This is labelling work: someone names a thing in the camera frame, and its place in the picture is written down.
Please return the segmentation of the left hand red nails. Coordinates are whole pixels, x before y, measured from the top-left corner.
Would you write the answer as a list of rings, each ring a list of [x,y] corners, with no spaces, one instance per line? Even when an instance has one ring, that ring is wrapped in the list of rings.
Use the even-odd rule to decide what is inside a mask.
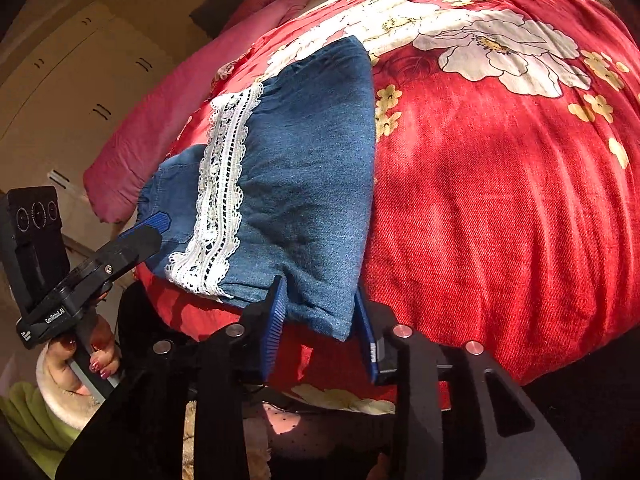
[[[96,316],[96,324],[91,333],[90,370],[102,379],[114,376],[119,368],[120,354],[110,324],[101,316]],[[70,335],[49,341],[44,362],[53,381],[65,391],[88,396],[89,389],[68,365],[77,349],[76,339]]]

